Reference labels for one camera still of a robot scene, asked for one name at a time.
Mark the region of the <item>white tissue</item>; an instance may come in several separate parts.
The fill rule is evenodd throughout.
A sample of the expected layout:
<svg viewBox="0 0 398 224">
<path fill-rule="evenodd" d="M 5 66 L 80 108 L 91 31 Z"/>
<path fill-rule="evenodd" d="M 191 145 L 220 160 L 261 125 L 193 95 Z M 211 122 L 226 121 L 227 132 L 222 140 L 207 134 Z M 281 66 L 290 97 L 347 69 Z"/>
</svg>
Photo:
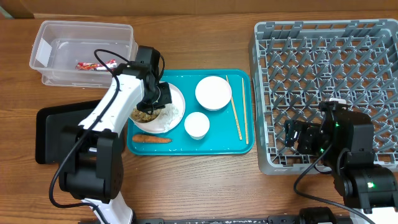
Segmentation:
<svg viewBox="0 0 398 224">
<path fill-rule="evenodd" d="M 172 123 L 180 116 L 179 109 L 173 104 L 167 104 L 161 111 L 159 118 L 160 127 L 167 132 L 171 129 Z"/>
</svg>

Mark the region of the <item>white cup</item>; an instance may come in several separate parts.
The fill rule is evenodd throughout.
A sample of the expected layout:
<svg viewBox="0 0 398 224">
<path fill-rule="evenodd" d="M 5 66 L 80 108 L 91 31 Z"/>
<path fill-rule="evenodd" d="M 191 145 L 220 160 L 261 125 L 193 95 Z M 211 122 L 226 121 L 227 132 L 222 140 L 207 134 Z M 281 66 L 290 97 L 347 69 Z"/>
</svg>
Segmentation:
<svg viewBox="0 0 398 224">
<path fill-rule="evenodd" d="M 209 131 L 210 120 L 201 112 L 193 112 L 185 118 L 184 128 L 193 139 L 200 140 Z"/>
</svg>

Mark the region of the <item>red snack wrapper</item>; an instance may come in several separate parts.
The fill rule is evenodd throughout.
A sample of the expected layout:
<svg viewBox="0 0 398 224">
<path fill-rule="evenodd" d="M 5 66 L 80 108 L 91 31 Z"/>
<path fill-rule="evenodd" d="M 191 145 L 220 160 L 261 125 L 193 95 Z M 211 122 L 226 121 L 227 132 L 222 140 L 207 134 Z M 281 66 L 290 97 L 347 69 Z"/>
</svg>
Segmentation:
<svg viewBox="0 0 398 224">
<path fill-rule="evenodd" d="M 107 71 L 108 67 L 109 69 L 114 69 L 118 66 L 118 63 L 116 62 L 115 59 L 112 59 L 108 62 L 105 63 L 105 65 L 101 63 L 86 63 L 86 62 L 79 62 L 75 69 L 76 70 L 86 70 L 86 71 Z"/>
</svg>

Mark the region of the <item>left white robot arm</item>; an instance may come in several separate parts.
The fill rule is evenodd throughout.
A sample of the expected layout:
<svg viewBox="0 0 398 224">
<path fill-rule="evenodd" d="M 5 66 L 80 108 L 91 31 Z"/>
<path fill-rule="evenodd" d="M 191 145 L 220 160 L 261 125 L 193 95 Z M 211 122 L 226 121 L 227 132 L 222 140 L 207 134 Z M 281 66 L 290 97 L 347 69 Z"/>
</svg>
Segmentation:
<svg viewBox="0 0 398 224">
<path fill-rule="evenodd" d="M 124 168 L 121 132 L 133 109 L 153 113 L 172 102 L 169 84 L 159 61 L 122 63 L 111 71 L 112 84 L 96 108 L 78 126 L 60 135 L 60 162 L 49 189 L 55 184 L 88 206 L 100 223 L 132 223 L 133 210 L 121 195 Z"/>
</svg>

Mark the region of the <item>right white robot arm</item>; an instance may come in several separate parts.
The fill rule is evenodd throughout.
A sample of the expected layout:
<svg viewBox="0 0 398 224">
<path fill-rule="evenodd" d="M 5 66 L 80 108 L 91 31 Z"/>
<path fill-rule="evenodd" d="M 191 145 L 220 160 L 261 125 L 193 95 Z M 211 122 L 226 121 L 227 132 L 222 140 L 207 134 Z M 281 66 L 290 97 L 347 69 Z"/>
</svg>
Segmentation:
<svg viewBox="0 0 398 224">
<path fill-rule="evenodd" d="M 343 203 L 296 193 L 349 211 L 348 223 L 397 223 L 397 180 L 391 170 L 374 163 L 371 117 L 337 101 L 320 103 L 319 110 L 324 114 L 320 124 L 285 121 L 285 146 L 317 158 L 301 179 L 318 163 L 329 167 Z"/>
</svg>

